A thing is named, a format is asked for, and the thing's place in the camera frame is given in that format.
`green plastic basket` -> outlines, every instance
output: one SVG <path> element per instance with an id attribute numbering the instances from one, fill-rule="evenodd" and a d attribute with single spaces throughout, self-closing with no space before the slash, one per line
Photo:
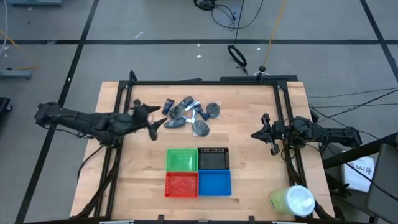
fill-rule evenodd
<path id="1" fill-rule="evenodd" d="M 198 171 L 198 149 L 168 149 L 166 171 Z"/>

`yellow cable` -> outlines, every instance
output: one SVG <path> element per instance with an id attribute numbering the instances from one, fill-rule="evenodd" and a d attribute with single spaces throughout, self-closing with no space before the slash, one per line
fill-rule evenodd
<path id="1" fill-rule="evenodd" d="M 0 30 L 0 33 L 4 36 L 4 38 L 8 39 L 28 60 L 32 60 L 27 52 L 18 46 L 3 30 Z M 14 70 L 25 70 L 25 69 L 36 69 L 38 66 L 25 66 L 25 67 L 17 67 Z"/>
<path id="2" fill-rule="evenodd" d="M 271 36 L 269 37 L 269 42 L 268 42 L 268 47 L 267 47 L 267 53 L 266 53 L 266 59 L 264 60 L 264 64 L 263 64 L 264 67 L 266 67 L 266 65 L 267 65 L 268 54 L 269 54 L 269 52 L 270 52 L 271 49 L 272 49 L 272 39 L 274 38 L 274 35 L 275 35 L 275 33 L 276 33 L 276 30 L 278 29 L 278 25 L 279 25 L 280 19 L 282 18 L 283 13 L 284 13 L 285 6 L 286 6 L 286 0 L 284 0 L 284 4 L 282 5 L 282 8 L 281 8 L 280 11 L 279 11 L 278 19 L 277 19 L 276 22 L 275 22 L 274 29 L 272 30 Z"/>

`wire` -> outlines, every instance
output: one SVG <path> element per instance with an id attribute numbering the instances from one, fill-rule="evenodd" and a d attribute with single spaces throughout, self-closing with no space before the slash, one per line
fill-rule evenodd
<path id="1" fill-rule="evenodd" d="M 235 16 L 234 16 L 234 14 L 232 13 L 232 11 L 228 8 L 228 7 L 226 7 L 226 6 L 224 6 L 225 8 L 227 8 L 229 11 L 230 11 L 230 13 L 231 13 L 231 15 L 229 15 L 226 11 L 224 11 L 223 9 L 221 9 L 221 8 L 219 8 L 219 7 L 215 7 L 215 9 L 218 9 L 218 10 L 221 10 L 224 14 L 226 14 L 226 16 L 228 16 L 230 19 L 231 19 L 231 23 L 230 23 L 230 25 L 228 26 L 228 30 L 229 31 L 234 31 L 235 30 Z M 213 15 L 213 10 L 211 11 L 211 17 L 213 18 L 213 20 L 217 23 L 217 24 L 219 24 L 216 20 L 215 20 L 215 18 L 214 18 L 214 15 Z"/>
<path id="2" fill-rule="evenodd" d="M 380 186 L 378 186 L 375 182 L 373 182 L 369 177 L 366 177 L 363 173 L 361 173 L 360 171 L 356 170 L 353 166 L 351 166 L 350 164 L 348 164 L 347 162 L 343 161 L 342 159 L 340 159 L 338 157 L 337 154 L 335 154 L 330 148 L 329 146 L 326 146 L 329 151 L 338 159 L 340 160 L 342 163 L 346 164 L 347 166 L 349 166 L 349 168 L 353 169 L 355 172 L 357 172 L 359 175 L 363 176 L 366 180 L 368 180 L 371 184 L 373 184 L 373 186 L 375 186 L 376 188 L 378 188 L 381 192 L 385 193 L 386 195 L 388 195 L 390 198 L 394 199 L 396 202 L 398 202 L 398 198 L 396 198 L 395 196 L 393 196 L 392 194 L 390 194 L 389 192 L 385 191 L 384 189 L 382 189 Z"/>
<path id="3" fill-rule="evenodd" d="M 84 134 L 84 135 L 79 135 L 79 134 L 73 133 L 73 132 L 71 132 L 71 131 L 64 130 L 64 129 L 58 129 L 58 128 L 55 128 L 55 130 L 56 130 L 56 131 L 61 131 L 61 132 L 64 132 L 64 133 L 71 134 L 71 135 L 76 136 L 76 137 L 78 137 L 78 138 L 85 138 L 85 139 L 88 139 L 87 136 L 86 136 L 85 134 Z"/>
<path id="4" fill-rule="evenodd" d="M 4 32 L 3 30 L 0 30 L 0 33 L 4 36 L 4 41 L 6 41 L 7 39 L 23 54 L 23 56 L 25 57 L 25 58 L 27 58 L 28 59 L 28 61 L 31 63 L 31 62 L 34 62 L 35 61 L 35 59 L 32 57 L 32 56 L 30 56 L 27 52 L 25 52 L 24 51 L 24 49 L 22 49 L 20 46 L 18 46 L 7 34 L 6 34 L 6 32 Z M 36 69 L 36 68 L 38 68 L 39 66 L 36 66 L 36 65 L 34 65 L 34 66 L 25 66 L 25 67 L 17 67 L 17 68 L 14 68 L 13 70 L 25 70 L 25 69 Z"/>
<path id="5" fill-rule="evenodd" d="M 279 15 L 278 15 L 278 18 L 277 18 L 277 20 L 276 20 L 276 22 L 275 22 L 274 29 L 272 30 L 272 32 L 271 32 L 271 37 L 269 38 L 268 47 L 267 47 L 267 52 L 266 52 L 266 59 L 264 60 L 264 64 L 263 64 L 264 67 L 266 67 L 266 65 L 267 65 L 268 54 L 269 54 L 269 52 L 270 52 L 271 49 L 272 49 L 272 39 L 274 38 L 274 35 L 275 35 L 275 33 L 276 33 L 276 30 L 278 29 L 278 25 L 279 25 L 280 19 L 282 18 L 283 13 L 284 13 L 285 6 L 286 6 L 286 0 L 284 0 L 284 4 L 282 5 L 282 8 L 281 8 L 280 11 L 279 11 Z"/>
<path id="6" fill-rule="evenodd" d="M 285 151 L 285 149 L 282 149 L 282 151 L 280 152 L 280 157 L 282 158 L 283 161 L 290 162 L 290 161 L 292 161 L 293 158 L 296 156 L 296 153 L 295 153 L 295 151 L 294 151 L 293 156 L 290 158 L 289 161 L 287 161 L 287 160 L 283 157 L 284 151 Z"/>
<path id="7" fill-rule="evenodd" d="M 374 93 L 377 91 L 385 91 L 385 90 L 396 90 L 398 87 L 395 88 L 381 88 L 377 90 L 368 90 L 368 91 L 362 91 L 362 92 L 357 92 L 357 93 L 346 93 L 346 94 L 340 94 L 340 95 L 334 95 L 334 96 L 309 96 L 307 97 L 308 99 L 328 99 L 328 98 L 336 98 L 336 97 L 341 97 L 341 96 L 353 96 L 353 95 L 358 95 L 358 94 L 363 94 L 363 93 Z"/>
<path id="8" fill-rule="evenodd" d="M 262 3 L 263 3 L 263 2 L 264 2 L 264 0 L 261 0 L 261 4 L 260 4 L 260 7 L 259 7 L 259 10 L 257 11 L 257 13 L 256 13 L 256 15 L 254 16 L 254 18 L 253 18 L 247 25 L 245 25 L 245 26 L 243 26 L 243 27 L 240 27 L 240 26 L 235 27 L 235 20 L 233 20 L 233 23 L 232 23 L 232 24 L 234 25 L 234 27 L 231 27 L 232 24 L 230 24 L 229 26 L 226 26 L 226 25 L 224 25 L 224 24 L 221 24 L 221 23 L 217 22 L 216 19 L 214 18 L 213 10 L 211 11 L 211 17 L 213 18 L 213 21 L 214 21 L 215 23 L 217 23 L 218 25 L 220 25 L 220 26 L 222 26 L 222 27 L 228 28 L 229 31 L 234 31 L 235 29 L 244 29 L 244 28 L 247 28 L 248 26 L 250 26 L 250 25 L 256 20 L 257 16 L 258 16 L 259 13 L 260 13 L 260 10 L 261 10 Z M 228 10 L 231 12 L 232 17 L 234 17 L 234 15 L 233 15 L 233 13 L 232 13 L 232 10 L 230 10 L 229 8 L 228 8 Z"/>
<path id="9" fill-rule="evenodd" d="M 327 116 L 327 115 L 325 115 L 325 114 L 319 112 L 319 111 L 318 111 L 317 109 L 315 109 L 311 104 L 309 104 L 309 105 L 310 105 L 310 108 L 311 108 L 311 109 L 313 109 L 314 111 L 316 111 L 318 114 L 320 114 L 320 115 L 323 116 L 324 118 L 329 118 L 329 119 L 331 119 L 332 121 L 335 121 L 335 122 L 337 122 L 338 124 L 340 124 L 340 125 L 342 125 L 342 126 L 344 126 L 344 127 L 346 127 L 346 128 L 348 127 L 347 125 L 341 123 L 340 121 L 338 121 L 338 120 L 336 120 L 336 119 L 334 119 L 334 118 L 331 118 L 331 117 L 329 117 L 329 116 Z M 357 130 L 358 132 L 364 133 L 364 134 L 368 134 L 368 135 L 374 137 L 375 139 L 380 140 L 380 138 L 374 136 L 374 135 L 371 134 L 371 133 L 367 133 L 366 131 L 361 131 L 361 130 L 358 130 L 358 129 L 355 129 L 355 130 Z"/>
<path id="10" fill-rule="evenodd" d="M 398 103 L 376 103 L 372 105 L 363 105 L 363 106 L 392 106 L 398 105 Z M 342 107 L 353 107 L 357 105 L 334 105 L 334 106 L 314 106 L 314 108 L 342 108 Z"/>
<path id="11" fill-rule="evenodd" d="M 6 33 L 4 35 L 4 43 L 1 46 L 0 49 L 0 54 L 2 53 L 2 50 L 4 49 L 4 47 L 6 46 L 7 43 L 7 34 L 8 34 L 8 8 L 7 8 L 7 2 L 6 0 L 4 0 L 4 9 L 5 9 L 5 21 L 6 21 Z"/>
<path id="12" fill-rule="evenodd" d="M 314 149 L 316 149 L 317 151 L 320 151 L 319 149 L 317 149 L 315 146 L 311 146 L 310 144 L 305 144 L 306 146 L 310 146 L 313 147 Z"/>
<path id="13" fill-rule="evenodd" d="M 369 101 L 367 101 L 367 102 L 365 102 L 365 103 L 361 103 L 360 105 L 353 106 L 353 107 L 348 108 L 347 110 L 344 110 L 344 111 L 342 111 L 342 112 L 340 112 L 340 113 L 330 115 L 330 116 L 328 116 L 326 119 L 323 119 L 323 120 L 318 121 L 318 122 L 326 121 L 326 120 L 328 120 L 328 119 L 331 119 L 331 118 L 334 117 L 334 116 L 338 116 L 338 115 L 341 115 L 341 114 L 348 113 L 348 112 L 350 112 L 350 111 L 356 110 L 356 109 L 358 109 L 358 108 L 360 108 L 360 107 L 362 107 L 362 106 L 364 106 L 364 105 L 366 105 L 366 104 L 368 104 L 368 103 L 372 103 L 373 101 L 376 101 L 376 100 L 378 100 L 378 99 L 381 99 L 381 98 L 383 98 L 383 97 L 385 97 L 385 96 L 387 96 L 387 95 L 393 94 L 393 93 L 395 93 L 395 92 L 397 92 L 397 91 L 398 91 L 398 90 L 390 91 L 390 92 L 388 92 L 388 93 L 386 93 L 386 94 L 384 94 L 384 95 L 381 95 L 381 96 L 378 96 L 378 97 L 376 97 L 376 98 L 373 98 L 373 99 L 371 99 L 371 100 L 369 100 Z"/>
<path id="14" fill-rule="evenodd" d="M 99 147 L 95 152 L 93 152 L 91 155 L 89 155 L 80 165 L 79 167 L 79 171 L 77 172 L 77 181 L 79 181 L 79 177 L 80 177 L 80 172 L 82 170 L 82 168 L 84 167 L 84 165 L 93 157 L 95 156 L 95 154 L 97 154 L 102 148 L 104 148 L 104 146 Z"/>
<path id="15" fill-rule="evenodd" d="M 244 0 L 242 0 L 241 11 L 240 11 L 240 13 L 239 13 L 238 28 L 236 29 L 235 40 L 234 40 L 234 44 L 233 44 L 232 46 L 235 46 L 235 44 L 236 44 L 236 39 L 238 39 L 239 25 L 240 25 L 241 19 L 242 19 L 243 5 L 244 5 Z"/>

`black metal frame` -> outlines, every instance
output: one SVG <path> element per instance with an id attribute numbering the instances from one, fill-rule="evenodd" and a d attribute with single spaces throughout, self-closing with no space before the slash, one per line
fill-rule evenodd
<path id="1" fill-rule="evenodd" d="M 285 105 L 287 108 L 287 119 L 291 123 L 293 121 L 293 112 L 292 112 L 292 107 L 290 104 L 290 97 L 289 97 L 289 91 L 287 88 L 287 82 L 294 82 L 297 81 L 297 77 L 295 75 L 291 76 L 276 76 L 276 77 L 263 77 L 263 76 L 258 76 L 258 77 L 221 77 L 220 81 L 201 81 L 201 80 L 185 80 L 185 81 L 137 81 L 136 77 L 134 74 L 130 73 L 130 80 L 129 81 L 119 81 L 118 85 L 118 92 L 116 94 L 116 102 L 114 105 L 114 112 L 119 112 L 120 111 L 120 105 L 122 102 L 122 95 L 124 89 L 126 89 L 127 94 L 126 98 L 124 99 L 124 108 L 123 108 L 123 113 L 127 113 L 129 111 L 129 106 L 130 102 L 132 100 L 132 88 L 135 85 L 267 85 L 267 86 L 272 86 L 274 89 L 274 95 L 275 95 L 275 104 L 277 108 L 277 114 L 278 114 L 278 119 L 281 121 L 284 121 L 284 115 L 282 111 L 282 104 L 280 100 L 280 94 L 279 94 L 279 89 L 282 89 L 282 92 L 284 94 L 284 100 L 285 100 Z M 287 144 L 287 141 L 283 141 L 284 145 L 284 153 L 285 153 L 285 158 L 286 158 L 286 166 L 288 169 L 292 168 L 292 158 L 290 156 L 290 151 L 289 151 L 289 145 Z M 98 189 L 97 193 L 95 193 L 95 196 L 91 201 L 96 202 L 95 207 L 92 206 L 89 210 L 83 210 L 81 214 L 84 215 L 78 215 L 76 217 L 71 217 L 71 219 L 68 220 L 54 220 L 54 221 L 48 221 L 48 222 L 41 222 L 41 223 L 99 223 L 102 221 L 110 221 L 111 220 L 111 215 L 112 215 L 112 209 L 113 209 L 113 202 L 114 202 L 114 195 L 116 192 L 116 184 L 117 184 L 117 178 L 118 178 L 118 170 L 119 170 L 119 165 L 120 165 L 120 158 L 121 158 L 121 153 L 122 153 L 122 148 L 123 148 L 123 138 L 119 139 L 115 145 L 114 148 L 107 148 L 106 149 L 106 154 L 104 158 L 104 164 L 103 164 L 103 170 L 101 173 L 101 178 L 100 178 L 100 183 L 99 186 L 100 188 Z M 109 169 L 109 164 L 111 160 L 111 155 L 112 151 L 115 150 L 115 159 L 114 159 L 114 164 L 112 166 L 111 171 L 108 173 Z M 298 168 L 298 174 L 301 183 L 304 184 L 304 186 L 307 186 L 306 184 L 306 179 L 305 179 L 305 172 L 303 168 L 303 162 L 300 154 L 300 149 L 295 148 L 295 158 L 296 158 L 296 163 L 297 163 L 297 168 Z M 295 181 L 291 175 L 288 175 L 289 177 L 289 185 L 295 185 Z M 105 216 L 100 216 L 100 211 L 101 211 L 101 205 L 103 203 L 103 192 L 105 189 L 108 187 L 110 184 L 109 188 L 109 197 L 107 201 L 107 206 L 106 206 L 106 213 Z M 89 217 L 88 215 L 91 213 L 92 209 L 94 208 L 94 213 L 93 217 Z M 307 218 L 302 218 L 302 217 L 295 217 L 296 222 L 302 222 L 306 221 L 307 223 L 318 223 L 320 220 L 319 219 L 314 219 L 312 215 L 309 215 Z M 340 220 L 329 220 L 330 223 L 345 223 Z M 134 223 L 186 223 L 186 224 L 194 224 L 194 223 L 213 223 L 213 224 L 223 224 L 223 223 L 235 223 L 235 224 L 243 224 L 243 223 L 271 223 L 271 221 L 255 221 L 253 216 L 248 217 L 248 221 L 201 221 L 201 220 L 164 220 L 163 215 L 159 215 L 158 220 L 135 220 Z"/>
<path id="2" fill-rule="evenodd" d="M 221 81 L 137 81 L 136 79 L 132 81 L 120 81 L 119 86 L 118 86 L 118 93 L 116 95 L 116 102 L 114 106 L 114 111 L 119 112 L 120 110 L 120 104 L 121 104 L 121 98 L 122 98 L 122 93 L 123 90 L 127 87 L 127 94 L 126 94 L 126 99 L 124 103 L 124 109 L 123 113 L 127 113 L 129 109 L 129 103 L 131 101 L 131 93 L 132 93 L 132 88 L 134 85 L 268 85 L 268 86 L 273 86 L 274 88 L 274 93 L 275 93 L 275 103 L 277 107 L 277 114 L 278 114 L 278 119 L 279 120 L 284 120 L 284 115 L 282 112 L 282 104 L 280 102 L 280 95 L 279 95 L 279 88 L 282 89 L 283 94 L 284 94 L 284 99 L 285 99 L 285 104 L 287 108 L 287 116 L 290 122 L 293 121 L 293 112 L 292 112 L 292 107 L 290 104 L 290 97 L 289 97 L 289 92 L 287 89 L 287 81 L 297 81 L 297 77 L 292 75 L 292 76 L 279 76 L 279 77 L 263 77 L 261 80 L 255 77 L 222 77 L 220 79 Z M 120 140 L 120 142 L 117 144 L 115 150 L 116 150 L 116 155 L 115 158 L 121 156 L 121 150 L 123 148 L 123 139 Z M 101 173 L 101 180 L 100 180 L 100 185 L 104 184 L 104 180 L 107 176 L 108 173 L 108 167 L 109 163 L 111 160 L 111 153 L 112 153 L 111 148 L 106 149 L 106 154 L 104 158 L 104 165 L 103 165 L 103 170 Z M 290 160 L 290 153 L 289 150 L 285 150 L 288 154 L 286 154 L 287 161 Z M 303 183 L 306 183 L 305 180 L 305 174 L 304 174 L 304 168 L 303 168 L 303 163 L 302 163 L 302 158 L 300 155 L 300 150 L 296 149 L 296 162 L 297 162 L 297 167 L 298 167 L 298 173 L 300 175 L 301 181 Z M 117 176 L 118 172 L 116 171 L 116 175 L 114 175 L 111 186 L 109 188 L 109 198 L 107 202 L 107 207 L 106 207 L 106 213 L 105 217 L 110 218 L 112 215 L 112 209 L 113 209 L 113 201 L 114 201 L 114 195 L 116 191 L 116 182 L 117 182 Z M 295 182 L 293 178 L 289 176 L 289 184 L 294 185 Z M 95 206 L 95 211 L 94 211 L 94 216 L 98 217 L 100 215 L 100 210 L 101 210 L 101 204 L 102 204 L 102 197 L 98 200 L 96 206 Z"/>

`red plastic basket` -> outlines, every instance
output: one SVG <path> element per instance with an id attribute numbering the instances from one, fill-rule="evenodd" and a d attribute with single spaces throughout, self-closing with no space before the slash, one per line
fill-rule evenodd
<path id="1" fill-rule="evenodd" d="M 167 172 L 165 196 L 178 198 L 198 197 L 198 173 Z"/>

